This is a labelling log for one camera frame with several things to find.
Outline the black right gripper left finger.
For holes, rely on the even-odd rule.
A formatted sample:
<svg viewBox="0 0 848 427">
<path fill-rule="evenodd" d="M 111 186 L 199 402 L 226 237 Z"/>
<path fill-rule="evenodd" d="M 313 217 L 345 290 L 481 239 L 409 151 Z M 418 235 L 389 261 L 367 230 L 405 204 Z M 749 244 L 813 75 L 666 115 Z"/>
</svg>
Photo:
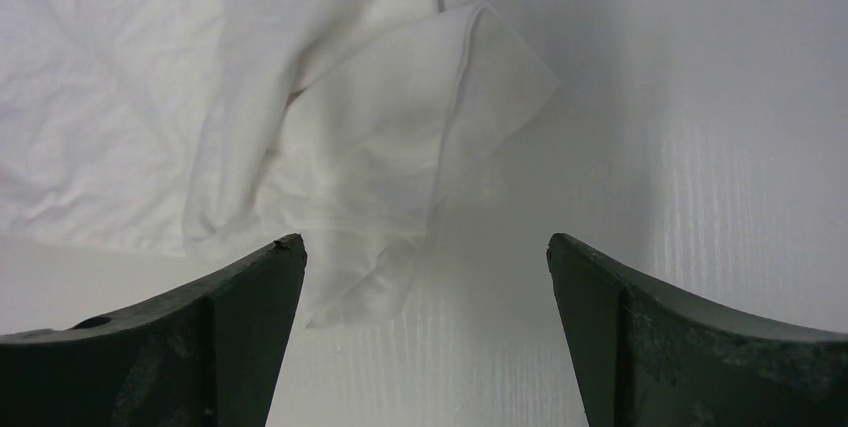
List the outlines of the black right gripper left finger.
<svg viewBox="0 0 848 427">
<path fill-rule="evenodd" d="M 307 265 L 290 234 L 67 330 L 1 339 L 5 426 L 262 426 Z"/>
</svg>

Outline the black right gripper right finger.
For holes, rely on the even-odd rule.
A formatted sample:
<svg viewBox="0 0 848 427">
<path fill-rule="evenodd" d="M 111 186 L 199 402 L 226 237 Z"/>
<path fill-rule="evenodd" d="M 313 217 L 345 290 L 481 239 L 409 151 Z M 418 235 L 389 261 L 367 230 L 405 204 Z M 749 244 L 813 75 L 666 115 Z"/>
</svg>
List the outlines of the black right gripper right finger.
<svg viewBox="0 0 848 427">
<path fill-rule="evenodd" d="M 745 313 L 569 235 L 547 263 L 592 426 L 843 426 L 847 337 Z"/>
</svg>

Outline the white t shirt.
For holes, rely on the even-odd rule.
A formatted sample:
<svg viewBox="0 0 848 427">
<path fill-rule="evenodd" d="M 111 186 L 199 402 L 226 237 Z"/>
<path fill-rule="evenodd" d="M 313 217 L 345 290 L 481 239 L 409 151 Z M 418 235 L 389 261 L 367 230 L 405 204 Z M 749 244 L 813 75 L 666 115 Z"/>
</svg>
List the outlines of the white t shirt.
<svg viewBox="0 0 848 427">
<path fill-rule="evenodd" d="M 307 324 L 379 322 L 557 86 L 480 3 L 1 0 L 1 231 L 206 260 L 299 232 Z"/>
</svg>

